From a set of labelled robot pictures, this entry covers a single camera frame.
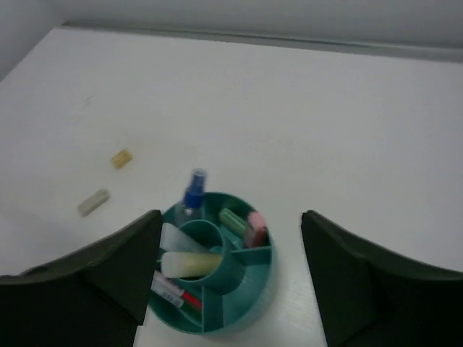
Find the blue correction tape pen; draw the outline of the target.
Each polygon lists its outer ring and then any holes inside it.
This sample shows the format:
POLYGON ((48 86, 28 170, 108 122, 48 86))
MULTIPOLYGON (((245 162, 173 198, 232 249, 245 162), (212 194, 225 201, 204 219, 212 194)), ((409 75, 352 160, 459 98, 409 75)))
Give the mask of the blue correction tape pen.
POLYGON ((207 172, 201 168, 192 171, 183 198, 174 206, 174 222, 180 227, 192 220, 203 217, 203 202, 207 172))

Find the pink highlighter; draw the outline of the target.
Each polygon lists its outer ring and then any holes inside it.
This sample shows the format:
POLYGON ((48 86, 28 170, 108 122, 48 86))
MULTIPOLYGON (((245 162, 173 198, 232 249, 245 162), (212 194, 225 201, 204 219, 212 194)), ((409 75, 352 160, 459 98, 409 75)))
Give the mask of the pink highlighter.
POLYGON ((244 235, 244 248, 262 247, 266 242, 266 220, 258 211, 252 211, 247 217, 247 227, 244 235))

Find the yellow highlighter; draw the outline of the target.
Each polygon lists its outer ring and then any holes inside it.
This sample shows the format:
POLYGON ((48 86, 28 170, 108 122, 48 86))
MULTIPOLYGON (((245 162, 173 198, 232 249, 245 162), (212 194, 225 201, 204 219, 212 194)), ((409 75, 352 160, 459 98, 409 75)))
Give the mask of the yellow highlighter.
POLYGON ((166 252, 161 257, 161 273, 167 278, 194 278, 210 275, 222 261, 217 253, 166 252))

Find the green highlighter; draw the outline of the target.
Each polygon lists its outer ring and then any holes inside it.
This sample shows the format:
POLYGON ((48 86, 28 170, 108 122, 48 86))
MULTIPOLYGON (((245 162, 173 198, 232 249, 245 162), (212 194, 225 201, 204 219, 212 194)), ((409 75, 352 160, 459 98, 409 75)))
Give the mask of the green highlighter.
POLYGON ((230 209, 222 209, 218 214, 218 219, 223 226, 236 236, 242 238, 245 235, 247 223, 230 209))

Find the beige eraser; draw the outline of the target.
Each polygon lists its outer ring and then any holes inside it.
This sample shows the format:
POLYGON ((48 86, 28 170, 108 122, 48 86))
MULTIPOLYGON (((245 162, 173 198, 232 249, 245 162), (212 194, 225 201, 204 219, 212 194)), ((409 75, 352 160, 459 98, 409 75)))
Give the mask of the beige eraser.
POLYGON ((107 189, 99 189, 97 192, 89 196, 86 200, 77 206, 78 213, 84 218, 97 210, 102 204, 110 199, 110 194, 107 189))

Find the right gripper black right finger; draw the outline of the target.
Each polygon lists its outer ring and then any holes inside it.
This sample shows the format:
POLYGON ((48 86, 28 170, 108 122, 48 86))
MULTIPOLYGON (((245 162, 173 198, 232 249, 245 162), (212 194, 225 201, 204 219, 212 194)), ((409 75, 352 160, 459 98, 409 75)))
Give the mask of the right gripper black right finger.
POLYGON ((328 346, 461 346, 462 273, 392 252, 314 210, 301 232, 328 346))

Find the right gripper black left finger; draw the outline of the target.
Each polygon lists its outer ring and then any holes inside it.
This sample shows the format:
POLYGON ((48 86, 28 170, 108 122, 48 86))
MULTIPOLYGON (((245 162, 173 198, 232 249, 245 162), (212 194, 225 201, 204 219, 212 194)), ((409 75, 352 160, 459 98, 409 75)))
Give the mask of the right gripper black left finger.
POLYGON ((133 346, 144 323, 162 214, 19 275, 1 277, 2 346, 133 346))

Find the pink pen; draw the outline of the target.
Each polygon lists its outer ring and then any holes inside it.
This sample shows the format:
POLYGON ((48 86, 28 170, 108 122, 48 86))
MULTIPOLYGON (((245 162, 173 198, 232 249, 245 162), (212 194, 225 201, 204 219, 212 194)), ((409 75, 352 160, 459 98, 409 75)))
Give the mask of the pink pen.
POLYGON ((170 279, 164 277, 158 271, 154 272, 151 291, 167 300, 178 309, 188 307, 197 313, 201 313, 203 310, 201 300, 179 287, 170 279))

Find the small yellow eraser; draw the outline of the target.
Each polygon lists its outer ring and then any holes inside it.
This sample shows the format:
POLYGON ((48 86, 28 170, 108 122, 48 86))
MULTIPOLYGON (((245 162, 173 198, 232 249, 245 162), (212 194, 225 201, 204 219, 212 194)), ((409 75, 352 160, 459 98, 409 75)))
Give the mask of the small yellow eraser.
POLYGON ((128 149, 123 149, 111 158, 111 164, 119 170, 133 160, 133 155, 128 149))

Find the blue highlighter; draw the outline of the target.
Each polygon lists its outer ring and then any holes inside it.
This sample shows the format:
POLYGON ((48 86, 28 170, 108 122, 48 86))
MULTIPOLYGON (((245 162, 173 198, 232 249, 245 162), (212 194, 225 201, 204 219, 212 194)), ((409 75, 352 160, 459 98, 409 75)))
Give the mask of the blue highlighter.
POLYGON ((166 252, 209 253, 208 249, 170 223, 162 225, 160 248, 166 252))

